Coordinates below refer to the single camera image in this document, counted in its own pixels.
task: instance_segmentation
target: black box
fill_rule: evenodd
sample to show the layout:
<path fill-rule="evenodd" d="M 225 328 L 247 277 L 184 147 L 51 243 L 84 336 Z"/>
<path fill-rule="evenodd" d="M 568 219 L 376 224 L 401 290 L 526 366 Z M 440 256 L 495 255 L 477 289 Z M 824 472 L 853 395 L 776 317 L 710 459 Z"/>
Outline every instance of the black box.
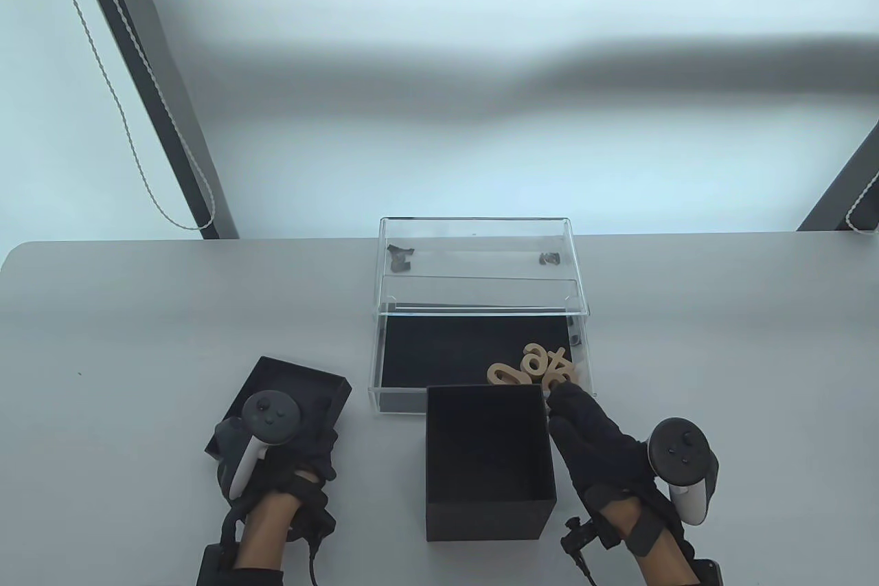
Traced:
<path fill-rule="evenodd" d="M 427 389 L 428 540 L 536 540 L 556 505 L 539 385 Z"/>
<path fill-rule="evenodd" d="M 230 416 L 241 416 L 244 402 L 264 389 L 285 392 L 299 404 L 302 410 L 309 410 L 318 397 L 329 398 L 330 408 L 327 410 L 324 425 L 330 428 L 336 425 L 348 395 L 351 394 L 351 385 L 340 375 L 299 366 L 298 363 L 282 362 L 272 357 L 260 357 L 251 375 L 241 387 L 241 391 L 238 392 L 238 396 L 232 401 L 226 416 L 220 420 L 229 419 Z M 220 459 L 216 439 L 213 436 L 207 443 L 205 452 L 216 460 Z"/>
<path fill-rule="evenodd" d="M 571 358 L 565 316 L 389 316 L 380 336 L 382 412 L 423 414 L 434 385 L 484 385 L 493 363 L 514 369 L 527 343 L 564 348 Z"/>

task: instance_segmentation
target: black foam insert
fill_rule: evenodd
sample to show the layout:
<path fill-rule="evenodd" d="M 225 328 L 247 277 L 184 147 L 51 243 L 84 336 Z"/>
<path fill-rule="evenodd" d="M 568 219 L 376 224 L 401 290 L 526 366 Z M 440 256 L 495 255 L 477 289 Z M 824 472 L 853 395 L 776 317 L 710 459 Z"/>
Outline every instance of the black foam insert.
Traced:
<path fill-rule="evenodd" d="M 569 358 L 565 316 L 391 316 L 382 386 L 481 384 L 493 363 L 518 369 L 528 343 Z"/>

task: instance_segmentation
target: clear acrylic box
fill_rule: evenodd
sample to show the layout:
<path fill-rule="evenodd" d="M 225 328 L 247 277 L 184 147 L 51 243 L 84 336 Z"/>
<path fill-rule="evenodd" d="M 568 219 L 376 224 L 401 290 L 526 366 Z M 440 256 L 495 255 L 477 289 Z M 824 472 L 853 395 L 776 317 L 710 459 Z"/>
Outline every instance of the clear acrylic box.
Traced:
<path fill-rule="evenodd" d="M 534 319 L 534 323 L 556 323 L 554 328 L 562 326 L 559 319 L 564 319 L 561 331 L 569 342 L 568 358 L 577 368 L 580 385 L 593 392 L 585 335 L 589 307 L 569 219 L 383 218 L 376 262 L 376 342 L 369 391 L 377 411 L 423 414 L 426 386 L 486 382 L 484 371 L 481 379 L 477 373 L 458 372 L 452 350 L 441 370 L 431 366 L 433 376 L 427 381 L 409 378 L 406 385 L 389 385 L 385 359 L 391 351 L 386 341 L 389 334 L 401 335 L 400 329 L 390 333 L 389 323 L 391 329 L 399 328 L 415 322 L 413 318 L 428 323 L 459 318 L 458 326 L 486 322 L 515 326 Z M 426 361 L 435 357 L 414 355 L 408 360 L 412 369 L 418 368 L 421 357 Z M 486 359 L 485 369 L 494 357 Z"/>

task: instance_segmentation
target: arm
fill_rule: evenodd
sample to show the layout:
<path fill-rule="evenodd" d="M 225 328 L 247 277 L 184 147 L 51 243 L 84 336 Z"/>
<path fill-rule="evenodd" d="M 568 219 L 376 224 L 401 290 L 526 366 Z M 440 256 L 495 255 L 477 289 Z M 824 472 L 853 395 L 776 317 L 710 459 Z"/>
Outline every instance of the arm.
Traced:
<path fill-rule="evenodd" d="M 641 516 L 641 501 L 637 497 L 629 497 L 607 504 L 600 512 L 625 539 Z M 668 529 L 659 535 L 647 556 L 635 556 L 635 560 L 647 586 L 691 586 L 699 583 L 699 578 L 693 573 L 693 568 L 681 554 L 681 548 Z"/>
<path fill-rule="evenodd" d="M 296 472 L 298 476 L 317 483 L 317 476 L 308 472 Z M 302 507 L 294 495 L 270 492 L 257 504 L 244 525 L 244 536 L 238 548 L 234 570 L 262 568 L 280 570 L 286 545 L 286 532 Z"/>

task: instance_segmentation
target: white table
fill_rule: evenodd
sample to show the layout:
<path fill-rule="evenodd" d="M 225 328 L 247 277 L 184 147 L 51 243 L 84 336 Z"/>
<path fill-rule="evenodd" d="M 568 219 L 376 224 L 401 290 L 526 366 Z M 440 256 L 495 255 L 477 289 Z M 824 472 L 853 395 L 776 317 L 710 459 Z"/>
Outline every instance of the white table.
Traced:
<path fill-rule="evenodd" d="M 875 580 L 879 243 L 851 234 L 578 238 L 600 401 L 644 438 L 666 416 L 720 458 L 691 530 L 729 584 Z M 354 393 L 327 486 L 321 586 L 581 584 L 537 542 L 424 542 L 424 420 L 367 400 L 374 241 L 37 243 L 0 270 L 0 583 L 194 583 L 226 506 L 201 452 L 261 354 Z M 639 583 L 621 548 L 600 586 Z M 286 582 L 308 582 L 304 547 Z"/>

